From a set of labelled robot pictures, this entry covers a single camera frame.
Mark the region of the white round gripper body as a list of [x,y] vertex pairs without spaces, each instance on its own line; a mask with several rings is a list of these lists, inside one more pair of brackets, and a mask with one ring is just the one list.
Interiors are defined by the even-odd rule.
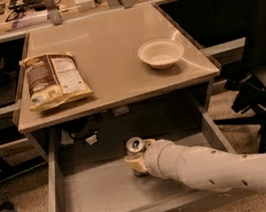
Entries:
[[143,155],[148,173],[162,179],[176,177],[176,161],[184,149],[170,140],[153,142]]

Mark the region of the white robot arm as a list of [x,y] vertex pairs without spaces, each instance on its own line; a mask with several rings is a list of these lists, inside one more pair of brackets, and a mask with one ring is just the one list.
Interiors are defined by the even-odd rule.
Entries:
[[242,188],[266,193],[266,153],[233,154],[137,137],[125,146],[126,164],[140,174],[175,180],[196,190]]

